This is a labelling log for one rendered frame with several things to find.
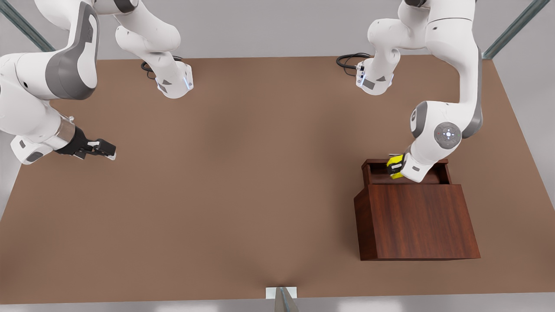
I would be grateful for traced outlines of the dark wooden drawer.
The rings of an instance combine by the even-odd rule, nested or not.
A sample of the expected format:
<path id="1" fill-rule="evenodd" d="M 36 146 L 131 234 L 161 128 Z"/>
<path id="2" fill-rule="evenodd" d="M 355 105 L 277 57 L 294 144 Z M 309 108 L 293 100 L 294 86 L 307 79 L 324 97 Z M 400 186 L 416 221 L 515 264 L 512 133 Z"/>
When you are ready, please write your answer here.
<path id="1" fill-rule="evenodd" d="M 386 168 L 387 159 L 368 159 L 362 164 L 362 175 L 365 185 L 406 185 L 415 184 L 405 176 L 392 179 Z M 448 160 L 442 159 L 430 168 L 421 184 L 451 184 Z"/>

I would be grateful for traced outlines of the dark wooden cabinet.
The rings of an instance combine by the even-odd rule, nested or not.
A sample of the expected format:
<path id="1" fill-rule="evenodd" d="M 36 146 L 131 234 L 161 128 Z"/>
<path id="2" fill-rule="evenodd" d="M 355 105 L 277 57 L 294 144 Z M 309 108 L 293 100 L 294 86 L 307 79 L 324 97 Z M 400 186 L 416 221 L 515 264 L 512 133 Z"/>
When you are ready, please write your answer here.
<path id="1" fill-rule="evenodd" d="M 480 258 L 461 185 L 371 184 L 353 203 L 361 260 Z"/>

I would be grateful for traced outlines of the silver frame post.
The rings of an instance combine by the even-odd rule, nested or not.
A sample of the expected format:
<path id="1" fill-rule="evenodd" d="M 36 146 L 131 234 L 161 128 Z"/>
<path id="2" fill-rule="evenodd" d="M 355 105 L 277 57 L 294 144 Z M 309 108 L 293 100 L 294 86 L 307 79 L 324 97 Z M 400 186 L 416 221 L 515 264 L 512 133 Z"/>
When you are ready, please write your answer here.
<path id="1" fill-rule="evenodd" d="M 288 289 L 276 288 L 274 312 L 300 312 Z"/>
<path id="2" fill-rule="evenodd" d="M 54 47 L 36 30 L 8 0 L 0 0 L 0 13 L 6 17 L 42 52 L 52 52 Z"/>
<path id="3" fill-rule="evenodd" d="M 482 53 L 482 59 L 491 60 L 498 55 L 498 53 L 502 51 L 502 49 L 505 48 L 505 46 L 515 38 L 529 22 L 531 22 L 549 2 L 551 2 L 551 0 L 532 0 L 520 15 L 517 16 L 503 33 Z"/>

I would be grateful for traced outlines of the silver post foot plate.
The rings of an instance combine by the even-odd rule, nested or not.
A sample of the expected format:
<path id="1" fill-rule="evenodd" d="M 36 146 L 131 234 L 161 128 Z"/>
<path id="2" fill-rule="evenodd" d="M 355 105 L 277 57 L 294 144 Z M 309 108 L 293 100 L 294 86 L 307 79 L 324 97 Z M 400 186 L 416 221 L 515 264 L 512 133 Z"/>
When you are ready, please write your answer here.
<path id="1" fill-rule="evenodd" d="M 297 298 L 297 287 L 294 286 L 278 286 L 278 287 L 268 287 L 265 289 L 266 299 L 275 299 L 277 293 L 281 293 L 280 289 L 286 289 L 290 296 L 295 299 Z"/>

